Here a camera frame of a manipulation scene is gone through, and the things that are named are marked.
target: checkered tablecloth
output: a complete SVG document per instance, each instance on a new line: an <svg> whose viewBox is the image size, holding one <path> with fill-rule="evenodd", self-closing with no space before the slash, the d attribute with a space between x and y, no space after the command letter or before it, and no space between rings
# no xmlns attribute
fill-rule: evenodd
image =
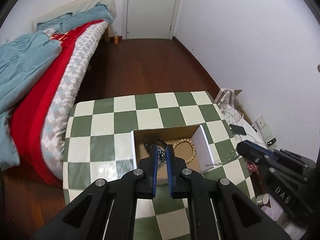
<svg viewBox="0 0 320 240"><path fill-rule="evenodd" d="M202 124L215 163L205 178L228 178L255 201L236 141L208 92L134 95L80 102L68 120L63 163L63 189L68 204L98 178L119 179L133 169L132 130ZM171 199L167 185L153 200L137 203L134 239L190 239L188 204Z"/></svg>

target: dark brown floor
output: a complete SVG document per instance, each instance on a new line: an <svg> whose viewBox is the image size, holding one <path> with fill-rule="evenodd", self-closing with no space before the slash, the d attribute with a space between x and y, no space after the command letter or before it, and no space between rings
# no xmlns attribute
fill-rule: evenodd
<svg viewBox="0 0 320 240"><path fill-rule="evenodd" d="M218 93L176 41L129 40L101 43L91 60L76 101L160 92ZM64 207L62 189L25 181L5 172L5 213L20 239L32 233Z"/></svg>

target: open cardboard box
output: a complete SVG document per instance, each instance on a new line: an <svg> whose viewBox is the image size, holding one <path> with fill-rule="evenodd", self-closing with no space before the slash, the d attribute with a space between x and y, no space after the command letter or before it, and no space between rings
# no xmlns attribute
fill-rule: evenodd
<svg viewBox="0 0 320 240"><path fill-rule="evenodd" d="M196 147L196 156L193 161L187 164L187 167L199 173L203 173L213 167L208 166L208 164L213 164L214 160L202 125L134 130L131 131L131 136L133 166L135 169L141 159L149 157L149 152L144 147L144 142L150 137L160 138L166 144L174 144L179 139L191 138ZM182 143L175 148L174 154L177 157L188 160L192 156L192 148L190 144ZM157 184L161 185L167 182L167 166L165 165L157 173Z"/></svg>

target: triangular cutout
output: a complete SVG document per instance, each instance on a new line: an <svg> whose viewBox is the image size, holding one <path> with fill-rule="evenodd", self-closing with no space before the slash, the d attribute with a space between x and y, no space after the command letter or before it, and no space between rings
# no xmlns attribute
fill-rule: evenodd
<svg viewBox="0 0 320 240"><path fill-rule="evenodd" d="M262 221L261 217L236 194L232 195L242 225L247 228Z"/></svg>
<svg viewBox="0 0 320 240"><path fill-rule="evenodd" d="M85 214L90 206L92 195L87 195L73 210L71 210L62 221L75 228L79 228L84 219Z"/></svg>

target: door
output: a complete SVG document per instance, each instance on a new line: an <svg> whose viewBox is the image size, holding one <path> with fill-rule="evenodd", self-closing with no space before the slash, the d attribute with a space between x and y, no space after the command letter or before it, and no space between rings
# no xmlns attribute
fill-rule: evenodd
<svg viewBox="0 0 320 240"><path fill-rule="evenodd" d="M127 39L168 39L176 0L128 0Z"/></svg>

